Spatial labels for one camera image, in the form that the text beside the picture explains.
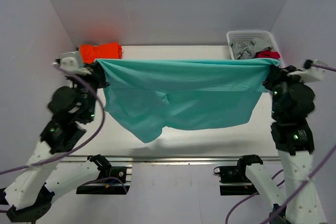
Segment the teal t shirt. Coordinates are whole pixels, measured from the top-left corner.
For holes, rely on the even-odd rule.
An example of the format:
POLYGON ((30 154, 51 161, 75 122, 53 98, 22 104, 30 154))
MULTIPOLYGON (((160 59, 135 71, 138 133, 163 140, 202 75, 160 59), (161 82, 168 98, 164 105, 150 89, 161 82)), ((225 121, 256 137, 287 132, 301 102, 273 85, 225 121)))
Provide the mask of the teal t shirt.
POLYGON ((165 127, 193 131, 246 124, 274 59, 98 59, 105 110, 143 143, 165 127))

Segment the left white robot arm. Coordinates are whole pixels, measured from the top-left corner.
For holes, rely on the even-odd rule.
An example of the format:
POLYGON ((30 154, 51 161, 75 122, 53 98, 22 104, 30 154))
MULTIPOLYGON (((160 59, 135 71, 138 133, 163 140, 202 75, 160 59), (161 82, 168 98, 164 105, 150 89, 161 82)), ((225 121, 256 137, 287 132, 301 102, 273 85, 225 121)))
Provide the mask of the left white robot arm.
POLYGON ((35 223, 59 197, 91 181, 104 182, 111 175, 111 164, 99 154, 88 157, 65 177, 49 179, 64 157, 84 147, 77 145, 86 132, 80 125, 94 120, 95 105, 102 105, 97 91, 108 86, 103 68, 97 62, 86 64, 84 73, 61 72, 73 86, 60 87, 53 93, 47 105, 51 120, 27 164, 18 167, 20 174, 1 192, 1 204, 9 205, 5 214, 12 223, 35 223))

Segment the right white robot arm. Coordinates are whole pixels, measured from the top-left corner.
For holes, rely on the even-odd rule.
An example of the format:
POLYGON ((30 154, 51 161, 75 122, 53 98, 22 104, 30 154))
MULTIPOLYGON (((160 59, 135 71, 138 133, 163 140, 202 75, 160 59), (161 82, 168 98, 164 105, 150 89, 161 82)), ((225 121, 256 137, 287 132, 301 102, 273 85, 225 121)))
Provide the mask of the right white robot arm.
POLYGON ((238 177, 251 181, 270 206, 264 223, 319 223, 317 194, 312 180, 315 150, 313 134, 306 120, 314 110, 315 94, 302 79, 306 71, 293 66, 270 67, 263 82, 271 91, 271 135, 284 173, 286 194, 274 183, 257 156, 237 168, 238 177))

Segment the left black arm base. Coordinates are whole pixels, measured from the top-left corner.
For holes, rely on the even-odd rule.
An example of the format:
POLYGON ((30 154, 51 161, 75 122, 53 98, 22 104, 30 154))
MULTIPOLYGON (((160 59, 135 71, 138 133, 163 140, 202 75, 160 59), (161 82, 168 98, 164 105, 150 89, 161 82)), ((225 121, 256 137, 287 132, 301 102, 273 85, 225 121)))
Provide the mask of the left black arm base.
POLYGON ((126 195, 131 185, 132 168, 112 165, 102 155, 88 156, 88 161, 98 167, 96 180, 87 182, 76 189, 77 195, 126 195))

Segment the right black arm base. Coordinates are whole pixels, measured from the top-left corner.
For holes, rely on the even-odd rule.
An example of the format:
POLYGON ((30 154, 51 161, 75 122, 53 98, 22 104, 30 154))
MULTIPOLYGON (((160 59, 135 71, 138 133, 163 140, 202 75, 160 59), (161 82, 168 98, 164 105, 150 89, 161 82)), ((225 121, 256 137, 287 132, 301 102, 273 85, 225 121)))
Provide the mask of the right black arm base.
POLYGON ((217 166, 213 169, 219 177, 221 196, 250 196, 257 193, 256 188, 246 177, 246 167, 252 164, 263 164, 258 155, 245 155, 238 159, 235 166, 217 166))

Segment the red t shirt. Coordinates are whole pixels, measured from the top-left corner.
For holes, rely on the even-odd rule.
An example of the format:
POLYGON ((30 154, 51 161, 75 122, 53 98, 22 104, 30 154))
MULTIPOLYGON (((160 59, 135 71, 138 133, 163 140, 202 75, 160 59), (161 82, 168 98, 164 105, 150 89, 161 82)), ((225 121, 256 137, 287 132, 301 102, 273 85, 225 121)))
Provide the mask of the red t shirt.
POLYGON ((256 53, 255 58, 269 58, 269 59, 280 59, 280 54, 277 51, 265 50, 256 53))

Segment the folded orange t shirt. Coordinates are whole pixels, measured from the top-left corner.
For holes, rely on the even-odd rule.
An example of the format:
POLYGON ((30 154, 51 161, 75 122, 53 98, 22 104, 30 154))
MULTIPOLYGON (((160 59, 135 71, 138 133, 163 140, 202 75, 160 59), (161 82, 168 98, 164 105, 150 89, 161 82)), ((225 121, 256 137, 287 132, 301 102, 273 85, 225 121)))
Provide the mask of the folded orange t shirt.
POLYGON ((122 46, 117 42, 93 46, 81 45, 79 52, 84 63, 93 63, 96 59, 121 59, 122 46))

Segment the grey t shirt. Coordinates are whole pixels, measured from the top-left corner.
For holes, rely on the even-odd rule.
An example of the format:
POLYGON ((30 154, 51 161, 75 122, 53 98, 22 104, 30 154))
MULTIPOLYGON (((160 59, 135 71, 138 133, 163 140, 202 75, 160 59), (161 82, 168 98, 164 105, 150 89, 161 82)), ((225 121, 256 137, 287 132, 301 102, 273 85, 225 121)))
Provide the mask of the grey t shirt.
POLYGON ((236 60, 254 59, 259 52, 272 49, 268 41, 260 38, 253 38, 247 42, 238 42, 233 39, 230 46, 236 60))

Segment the white plastic basket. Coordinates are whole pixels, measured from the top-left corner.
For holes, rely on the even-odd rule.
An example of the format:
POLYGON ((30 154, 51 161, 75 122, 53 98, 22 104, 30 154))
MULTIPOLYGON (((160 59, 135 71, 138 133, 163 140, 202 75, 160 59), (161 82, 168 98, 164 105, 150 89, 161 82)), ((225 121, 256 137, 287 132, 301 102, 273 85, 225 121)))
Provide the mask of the white plastic basket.
POLYGON ((272 46, 273 51, 280 53, 278 45, 273 35, 269 31, 266 31, 266 30, 235 30, 235 31, 229 31, 226 34, 226 39, 229 45, 229 53, 230 53, 231 60, 235 60, 233 48, 232 48, 233 40, 237 42, 248 42, 249 40, 252 40, 253 38, 259 38, 259 39, 266 40, 272 46))

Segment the aluminium table edge rail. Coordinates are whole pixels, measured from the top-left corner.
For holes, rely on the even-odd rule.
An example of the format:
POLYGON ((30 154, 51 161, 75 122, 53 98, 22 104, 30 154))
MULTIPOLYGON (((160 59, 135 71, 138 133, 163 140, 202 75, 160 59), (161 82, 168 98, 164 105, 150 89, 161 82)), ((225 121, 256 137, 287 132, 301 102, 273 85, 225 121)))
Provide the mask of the aluminium table edge rail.
MULTIPOLYGON (((106 156, 106 159, 114 166, 131 166, 134 164, 150 165, 234 165, 237 163, 239 156, 226 157, 123 157, 123 156, 106 156)), ((278 157, 261 157, 262 161, 267 164, 280 163, 278 157)), ((64 158, 61 163, 79 164, 87 161, 86 156, 69 156, 64 158)))

